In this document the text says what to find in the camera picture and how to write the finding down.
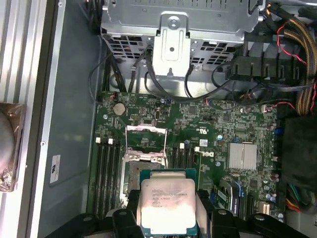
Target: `chipset heatsink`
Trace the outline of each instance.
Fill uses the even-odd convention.
[[[195,182],[184,174],[143,180],[141,225],[152,235],[187,234],[196,225]]]
[[[257,169],[257,145],[230,143],[229,168],[240,170]]]

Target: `metal bracket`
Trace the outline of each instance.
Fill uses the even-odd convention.
[[[185,77],[190,61],[187,16],[164,12],[160,34],[154,37],[153,68],[156,75]]]
[[[152,133],[158,133],[164,135],[164,147],[159,152],[150,152],[143,153],[142,151],[133,150],[131,147],[128,147],[128,132],[129,131],[143,131],[147,130]],[[124,187],[124,174],[126,163],[129,161],[146,161],[151,163],[161,164],[164,168],[167,168],[168,162],[166,157],[166,139],[167,139],[167,129],[157,128],[151,124],[140,124],[140,125],[127,125],[125,128],[125,143],[126,143],[126,152],[122,158],[122,169],[121,169],[121,182],[120,182],[120,202],[123,208],[128,204],[128,198],[123,193]]]

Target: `label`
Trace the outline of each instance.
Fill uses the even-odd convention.
[[[207,147],[208,146],[208,140],[200,139],[199,140],[199,146]]]
[[[58,180],[59,161],[60,161],[60,155],[54,155],[52,159],[50,183],[56,182]]]
[[[226,195],[224,195],[224,193],[221,192],[220,190],[218,190],[218,196],[221,197],[224,201],[227,201]]]

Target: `motherboard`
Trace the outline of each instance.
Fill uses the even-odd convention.
[[[276,111],[231,101],[179,104],[147,94],[103,94],[92,147],[87,212],[125,207],[140,170],[195,168],[198,189],[215,207],[246,219],[261,212],[283,221],[275,205]]]

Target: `green circuit board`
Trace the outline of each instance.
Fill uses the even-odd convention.
[[[114,95],[107,92],[103,99],[103,104],[97,108],[95,122],[87,212],[104,216],[107,210],[120,205],[121,173],[125,173],[123,185],[126,187],[132,176],[137,178],[139,169],[161,167],[149,162],[140,162],[140,167],[135,167],[134,162],[125,167],[125,170],[133,167],[132,171],[123,172],[126,144],[143,153],[159,152],[165,148],[168,168],[195,168],[199,175],[199,189],[211,194],[222,179],[238,184],[245,198],[252,196],[254,202],[249,203],[253,206],[252,211],[263,212],[260,206],[268,204],[268,190],[272,194],[276,189],[276,181],[271,179],[275,109],[263,113],[261,106],[251,106],[224,112],[215,108],[230,109],[235,106],[234,102],[209,101],[212,108],[205,101],[178,104],[134,93]],[[141,124],[166,129],[166,142],[164,134],[148,130],[128,131],[126,141],[126,126]],[[109,139],[116,149],[101,149],[100,146],[107,144]],[[255,145],[256,167],[230,168],[231,143]],[[218,194],[214,193],[214,205],[218,206],[219,201]],[[274,202],[269,204],[269,214],[277,217],[279,211]],[[244,215],[240,217],[245,218],[246,210],[243,209]]]

